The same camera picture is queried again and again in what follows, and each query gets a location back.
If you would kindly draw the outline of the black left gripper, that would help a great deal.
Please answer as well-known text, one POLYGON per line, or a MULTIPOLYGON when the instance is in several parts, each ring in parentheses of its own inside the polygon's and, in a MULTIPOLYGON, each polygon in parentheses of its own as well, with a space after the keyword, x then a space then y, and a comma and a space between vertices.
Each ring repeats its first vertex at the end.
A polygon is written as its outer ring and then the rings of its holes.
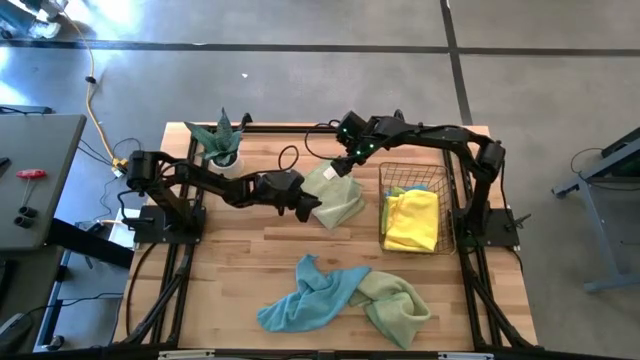
POLYGON ((295 209, 295 216, 301 223, 306 223, 314 208, 322 205, 322 202, 314 195, 303 194, 302 189, 297 192, 281 192, 275 189, 270 180, 270 175, 276 172, 264 173, 255 183, 252 196, 258 204, 271 205, 276 208, 295 209))

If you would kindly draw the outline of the teal textured microfiber towel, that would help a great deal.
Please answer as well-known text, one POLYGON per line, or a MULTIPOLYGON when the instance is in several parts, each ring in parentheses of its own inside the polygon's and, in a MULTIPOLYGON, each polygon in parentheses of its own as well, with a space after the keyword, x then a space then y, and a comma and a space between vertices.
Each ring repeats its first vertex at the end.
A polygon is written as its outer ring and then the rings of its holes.
POLYGON ((300 333, 326 326, 371 272, 368 266, 357 266, 323 273, 316 259, 311 254, 302 257, 295 269, 296 290, 257 312, 257 322, 265 331, 300 333))

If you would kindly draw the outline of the grey metal stand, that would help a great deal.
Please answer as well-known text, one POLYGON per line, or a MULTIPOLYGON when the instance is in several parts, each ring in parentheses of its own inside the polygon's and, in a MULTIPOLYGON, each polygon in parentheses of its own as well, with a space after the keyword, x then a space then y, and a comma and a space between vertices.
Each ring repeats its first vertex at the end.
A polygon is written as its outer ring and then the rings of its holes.
POLYGON ((558 199, 578 192, 594 226, 608 275, 585 283, 587 292, 640 285, 640 265, 630 260, 640 251, 640 127, 597 151, 597 161, 571 167, 573 177, 551 189, 558 199))

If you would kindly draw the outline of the potted snake plant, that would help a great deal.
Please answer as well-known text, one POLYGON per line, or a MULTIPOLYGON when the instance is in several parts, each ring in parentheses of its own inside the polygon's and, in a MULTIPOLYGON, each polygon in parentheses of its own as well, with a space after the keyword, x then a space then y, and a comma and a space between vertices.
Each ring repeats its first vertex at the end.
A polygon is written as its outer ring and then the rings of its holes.
POLYGON ((240 175, 244 168, 244 160, 239 155, 242 129, 233 129, 225 108, 221 109, 213 132, 191 122, 185 122, 184 125, 201 147, 197 156, 211 166, 212 172, 227 178, 240 175))

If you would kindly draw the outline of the pale green microfiber towel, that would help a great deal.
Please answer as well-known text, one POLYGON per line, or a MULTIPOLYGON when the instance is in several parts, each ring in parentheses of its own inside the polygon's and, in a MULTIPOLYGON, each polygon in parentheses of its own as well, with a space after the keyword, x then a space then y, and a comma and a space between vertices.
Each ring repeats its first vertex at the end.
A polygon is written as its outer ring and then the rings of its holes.
POLYGON ((312 214, 327 229, 336 228, 365 205, 362 185, 350 175, 336 175, 329 161, 324 161, 305 176, 302 189, 322 202, 312 210, 312 214))
POLYGON ((368 273, 348 300, 395 346, 408 350, 417 333, 431 318, 431 311, 415 288, 401 277, 368 273))

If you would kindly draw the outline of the yellow microfiber towel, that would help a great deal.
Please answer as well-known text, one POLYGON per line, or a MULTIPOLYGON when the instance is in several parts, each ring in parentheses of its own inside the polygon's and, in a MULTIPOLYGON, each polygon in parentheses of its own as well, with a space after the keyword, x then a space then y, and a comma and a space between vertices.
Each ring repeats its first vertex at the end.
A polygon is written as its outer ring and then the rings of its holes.
POLYGON ((411 191, 389 198, 382 247, 389 251, 433 253, 439 238, 439 197, 411 191))

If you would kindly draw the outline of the grey side table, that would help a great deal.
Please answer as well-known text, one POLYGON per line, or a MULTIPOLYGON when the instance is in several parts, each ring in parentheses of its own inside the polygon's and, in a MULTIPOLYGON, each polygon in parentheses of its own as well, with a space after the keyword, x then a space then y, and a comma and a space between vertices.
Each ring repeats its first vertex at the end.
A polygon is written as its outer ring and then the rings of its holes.
POLYGON ((83 115, 0 115, 0 158, 10 160, 0 175, 0 252, 29 251, 46 243, 85 124, 83 115), (30 183, 24 206, 38 214, 28 229, 14 224, 26 185, 16 173, 24 169, 47 172, 30 183))

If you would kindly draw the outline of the red-handled tool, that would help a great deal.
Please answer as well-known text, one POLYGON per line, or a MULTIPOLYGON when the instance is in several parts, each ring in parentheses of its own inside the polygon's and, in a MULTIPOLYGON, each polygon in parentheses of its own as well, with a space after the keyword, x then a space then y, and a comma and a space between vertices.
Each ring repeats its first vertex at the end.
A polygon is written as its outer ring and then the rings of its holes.
POLYGON ((42 169, 24 169, 24 170, 18 171, 16 173, 16 177, 26 181, 25 191, 23 193, 23 197, 21 201, 21 205, 24 206, 27 202, 27 198, 30 193, 30 188, 31 188, 30 183, 38 179, 46 178, 47 172, 42 169))

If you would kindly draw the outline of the black aluminium table frame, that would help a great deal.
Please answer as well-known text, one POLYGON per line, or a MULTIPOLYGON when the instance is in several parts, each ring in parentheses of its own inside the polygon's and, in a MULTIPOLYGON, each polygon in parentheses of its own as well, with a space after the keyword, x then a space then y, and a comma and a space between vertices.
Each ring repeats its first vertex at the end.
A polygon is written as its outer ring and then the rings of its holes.
MULTIPOLYGON (((296 145, 294 169, 301 175, 325 158, 346 154, 328 124, 267 126, 248 124, 240 156, 244 174, 278 170, 277 151, 296 145)), ((208 169, 198 159, 199 143, 188 129, 172 123, 162 148, 174 158, 208 169)), ((539 346, 518 333, 493 298, 481 246, 455 248, 449 255, 385 251, 379 243, 378 170, 384 162, 445 165, 455 177, 455 204, 471 198, 474 178, 461 171, 452 152, 402 145, 380 149, 350 172, 364 187, 365 210, 329 231, 293 210, 280 215, 272 206, 234 208, 219 196, 177 185, 172 188, 206 208, 201 240, 196 244, 141 244, 134 255, 128 293, 123 300, 115 341, 100 351, 103 359, 168 360, 187 355, 252 360, 396 359, 400 353, 367 324, 363 315, 341 311, 312 332, 272 333, 257 322, 257 310, 294 288, 294 268, 306 254, 317 256, 327 272, 360 265, 404 275, 418 292, 436 304, 435 320, 420 330, 406 359, 525 359, 541 354, 539 346)))

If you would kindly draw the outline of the white flat box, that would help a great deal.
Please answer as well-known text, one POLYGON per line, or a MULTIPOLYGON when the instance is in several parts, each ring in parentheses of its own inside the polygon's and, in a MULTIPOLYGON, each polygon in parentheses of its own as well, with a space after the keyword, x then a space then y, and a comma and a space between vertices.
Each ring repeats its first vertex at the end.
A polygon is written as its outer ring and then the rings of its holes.
POLYGON ((111 225, 111 231, 108 240, 117 245, 125 248, 134 249, 136 247, 134 243, 135 231, 130 230, 126 224, 122 222, 124 215, 127 217, 138 217, 140 211, 137 209, 125 208, 123 212, 119 211, 114 220, 103 220, 103 225, 111 225))

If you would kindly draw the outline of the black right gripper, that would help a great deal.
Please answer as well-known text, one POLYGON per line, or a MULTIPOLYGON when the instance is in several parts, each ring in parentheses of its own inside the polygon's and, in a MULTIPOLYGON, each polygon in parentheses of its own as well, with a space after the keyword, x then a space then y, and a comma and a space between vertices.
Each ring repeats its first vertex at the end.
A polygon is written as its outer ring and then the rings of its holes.
POLYGON ((384 142, 400 130, 397 117, 370 117, 362 130, 359 130, 349 145, 349 157, 330 162, 333 171, 339 177, 348 175, 355 164, 363 165, 366 160, 381 147, 384 142))

